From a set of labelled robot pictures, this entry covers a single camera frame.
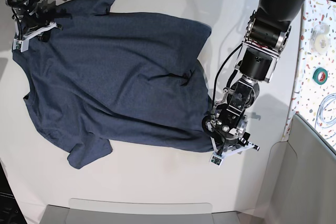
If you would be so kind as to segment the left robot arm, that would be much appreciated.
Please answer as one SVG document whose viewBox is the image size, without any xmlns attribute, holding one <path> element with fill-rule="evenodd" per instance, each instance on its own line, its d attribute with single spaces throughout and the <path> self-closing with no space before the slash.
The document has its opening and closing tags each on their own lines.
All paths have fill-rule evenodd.
<svg viewBox="0 0 336 224">
<path fill-rule="evenodd" d="M 227 156 L 259 150 L 248 140 L 245 111 L 259 96 L 259 83 L 269 83 L 286 46 L 291 22 L 303 3 L 304 0 L 259 0 L 244 40 L 230 54 L 238 53 L 238 57 L 223 89 L 223 98 L 212 100 L 210 113 L 202 120 L 203 130 L 213 143 L 212 164 L 221 166 Z"/>
</svg>

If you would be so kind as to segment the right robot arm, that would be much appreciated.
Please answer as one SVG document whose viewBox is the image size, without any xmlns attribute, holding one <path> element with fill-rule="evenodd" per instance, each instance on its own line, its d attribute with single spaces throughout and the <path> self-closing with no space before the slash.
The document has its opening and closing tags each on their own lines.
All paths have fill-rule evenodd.
<svg viewBox="0 0 336 224">
<path fill-rule="evenodd" d="M 48 41 L 52 29 L 62 29 L 62 25 L 55 22 L 57 12 L 43 7 L 40 0 L 5 0 L 5 4 L 11 8 L 15 21 L 13 50 L 27 51 L 34 37 Z"/>
</svg>

